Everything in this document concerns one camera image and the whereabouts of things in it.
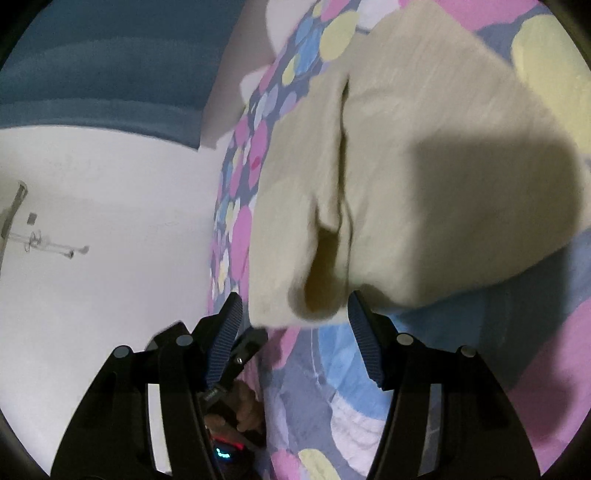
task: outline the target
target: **bed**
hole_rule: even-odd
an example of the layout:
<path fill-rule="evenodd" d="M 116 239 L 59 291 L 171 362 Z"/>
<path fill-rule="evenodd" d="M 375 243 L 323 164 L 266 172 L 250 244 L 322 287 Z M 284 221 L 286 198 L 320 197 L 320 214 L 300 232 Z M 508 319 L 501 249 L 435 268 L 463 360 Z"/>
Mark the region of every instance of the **bed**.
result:
<path fill-rule="evenodd" d="M 320 0 L 301 19 L 236 125 L 219 180 L 208 309 L 231 291 L 248 305 L 249 242 L 261 169 L 275 123 L 312 77 L 409 0 Z M 591 161 L 591 73 L 550 10 L 537 0 L 439 0 L 465 29 L 510 63 Z M 481 352 L 515 406 L 546 471 L 591 408 L 591 229 L 517 277 L 390 315 L 430 347 Z M 368 378 L 348 324 L 269 332 L 251 365 L 264 399 L 264 478 L 362 479 L 391 402 Z M 421 470 L 435 467 L 437 396 Z"/>

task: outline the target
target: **towel fold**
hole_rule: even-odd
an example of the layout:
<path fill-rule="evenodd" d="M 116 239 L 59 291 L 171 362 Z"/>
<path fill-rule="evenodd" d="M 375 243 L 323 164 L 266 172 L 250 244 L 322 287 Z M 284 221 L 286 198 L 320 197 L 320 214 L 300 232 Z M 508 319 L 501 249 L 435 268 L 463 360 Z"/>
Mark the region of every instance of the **towel fold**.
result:
<path fill-rule="evenodd" d="M 255 326 L 420 307 L 591 224 L 591 174 L 510 66 L 431 0 L 384 18 L 276 124 L 249 251 Z"/>

